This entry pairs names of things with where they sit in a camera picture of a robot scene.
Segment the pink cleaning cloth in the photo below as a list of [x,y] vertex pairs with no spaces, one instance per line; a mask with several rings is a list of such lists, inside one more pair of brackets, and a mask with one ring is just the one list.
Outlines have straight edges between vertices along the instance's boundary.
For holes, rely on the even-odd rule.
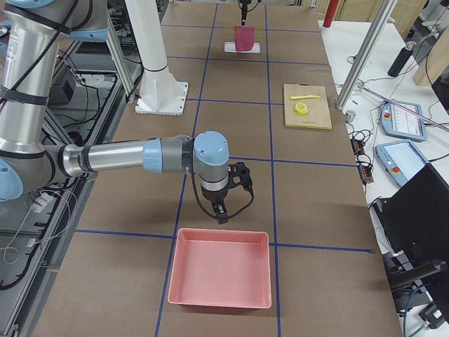
[[237,52],[251,51],[255,44],[255,28],[253,26],[235,26],[234,44]]

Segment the black water bottle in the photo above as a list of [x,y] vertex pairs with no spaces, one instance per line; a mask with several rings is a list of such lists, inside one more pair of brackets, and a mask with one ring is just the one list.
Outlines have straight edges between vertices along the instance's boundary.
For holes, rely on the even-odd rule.
[[401,73],[401,70],[404,68],[405,64],[413,54],[415,46],[415,41],[408,41],[405,46],[399,51],[389,70],[387,71],[387,74],[390,77],[397,77]]

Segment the white rectangular tray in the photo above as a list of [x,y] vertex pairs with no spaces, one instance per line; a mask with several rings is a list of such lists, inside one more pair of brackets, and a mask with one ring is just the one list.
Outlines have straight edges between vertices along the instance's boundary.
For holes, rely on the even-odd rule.
[[234,42],[226,41],[224,43],[224,52],[225,53],[252,53],[259,54],[261,51],[260,44],[254,43],[253,47],[248,51],[238,51],[236,49],[236,44]]

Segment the pink plastic bin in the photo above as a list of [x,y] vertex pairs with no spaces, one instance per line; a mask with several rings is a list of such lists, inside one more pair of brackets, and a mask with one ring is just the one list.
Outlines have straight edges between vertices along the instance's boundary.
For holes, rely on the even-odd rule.
[[168,302],[268,309],[270,276],[266,232],[182,228],[177,233]]

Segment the red bottle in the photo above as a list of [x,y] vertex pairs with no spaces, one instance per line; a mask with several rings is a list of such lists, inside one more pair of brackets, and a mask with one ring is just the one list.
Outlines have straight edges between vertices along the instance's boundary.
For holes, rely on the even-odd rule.
[[329,28],[333,22],[333,18],[336,14],[337,11],[337,7],[339,4],[339,0],[330,0],[328,7],[327,7],[327,11],[324,17],[324,21],[323,21],[323,27],[325,28]]

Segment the yellow plastic knife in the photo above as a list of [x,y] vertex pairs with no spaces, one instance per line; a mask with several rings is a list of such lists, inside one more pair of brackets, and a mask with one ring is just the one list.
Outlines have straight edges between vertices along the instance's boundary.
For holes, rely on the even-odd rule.
[[306,99],[320,99],[319,95],[292,95],[290,96],[290,100],[306,100]]

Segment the yellow lemon slices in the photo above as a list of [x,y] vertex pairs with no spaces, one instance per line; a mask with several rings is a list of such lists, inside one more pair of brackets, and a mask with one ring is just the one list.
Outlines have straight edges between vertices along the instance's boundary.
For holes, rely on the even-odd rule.
[[308,114],[308,107],[305,103],[296,103],[294,106],[294,110],[300,116]]

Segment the bamboo cutting board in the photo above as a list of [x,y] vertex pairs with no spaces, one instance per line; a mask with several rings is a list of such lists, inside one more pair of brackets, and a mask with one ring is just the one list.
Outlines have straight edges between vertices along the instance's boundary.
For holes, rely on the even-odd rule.
[[284,125],[331,130],[332,122],[324,86],[283,85]]

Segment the near blue teach pendant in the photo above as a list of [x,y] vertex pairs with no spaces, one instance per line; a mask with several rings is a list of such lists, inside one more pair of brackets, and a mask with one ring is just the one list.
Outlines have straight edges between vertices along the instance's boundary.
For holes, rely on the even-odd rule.
[[399,187],[404,186],[429,163],[411,140],[376,145],[375,154]]

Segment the blue teach pendant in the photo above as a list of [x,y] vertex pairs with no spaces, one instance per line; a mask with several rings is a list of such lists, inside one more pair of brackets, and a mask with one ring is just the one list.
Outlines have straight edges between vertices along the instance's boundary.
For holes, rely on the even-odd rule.
[[381,125],[388,136],[410,139],[417,142],[427,140],[424,121],[414,114],[384,102],[381,107]]
[[404,186],[429,163],[411,140],[376,145],[375,154],[399,187]]

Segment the far blue teach pendant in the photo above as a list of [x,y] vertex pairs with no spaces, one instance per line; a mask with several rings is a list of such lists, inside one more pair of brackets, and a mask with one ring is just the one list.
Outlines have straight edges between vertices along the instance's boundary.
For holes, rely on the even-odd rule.
[[384,102],[381,107],[381,125],[388,136],[410,139],[417,142],[427,140],[424,121],[414,114]]

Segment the black monitor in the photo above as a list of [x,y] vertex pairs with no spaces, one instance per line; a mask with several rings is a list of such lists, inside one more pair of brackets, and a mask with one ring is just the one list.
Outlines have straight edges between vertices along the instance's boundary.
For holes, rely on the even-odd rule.
[[448,184],[432,164],[373,208],[395,252],[421,262],[448,261]]

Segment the pink metal rod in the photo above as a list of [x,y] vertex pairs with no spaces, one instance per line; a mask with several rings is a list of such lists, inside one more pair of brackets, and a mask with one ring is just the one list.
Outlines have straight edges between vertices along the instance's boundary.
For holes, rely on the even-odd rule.
[[443,124],[439,124],[439,123],[433,121],[432,119],[422,116],[422,115],[418,114],[417,112],[415,112],[414,110],[411,110],[411,109],[407,108],[406,106],[396,102],[395,100],[388,99],[388,98],[384,97],[383,95],[380,95],[379,93],[376,93],[376,92],[370,90],[369,88],[365,87],[363,84],[359,84],[358,88],[361,89],[362,91],[365,91],[366,93],[369,93],[369,94],[375,96],[376,98],[379,98],[387,103],[390,103],[390,104],[396,106],[399,109],[406,111],[407,113],[417,117],[418,119],[421,119],[422,121],[427,122],[428,124],[431,124],[432,126],[435,126],[436,128],[439,128],[445,132],[449,132],[449,128],[444,126]]

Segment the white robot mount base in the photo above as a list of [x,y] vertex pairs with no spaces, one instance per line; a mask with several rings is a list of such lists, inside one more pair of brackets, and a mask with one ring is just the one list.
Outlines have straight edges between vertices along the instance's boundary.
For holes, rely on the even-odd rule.
[[169,70],[156,2],[130,0],[126,8],[144,68],[135,111],[180,116],[189,84]]

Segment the aluminium frame post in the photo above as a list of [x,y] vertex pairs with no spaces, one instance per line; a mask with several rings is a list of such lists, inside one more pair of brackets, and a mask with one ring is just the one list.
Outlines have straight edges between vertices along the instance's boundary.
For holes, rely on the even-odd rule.
[[356,82],[358,81],[358,78],[360,77],[363,68],[365,67],[370,54],[373,51],[375,44],[377,43],[377,40],[379,39],[384,26],[388,22],[397,2],[397,0],[384,0],[381,3],[335,102],[335,107],[338,110],[342,111],[350,98]]

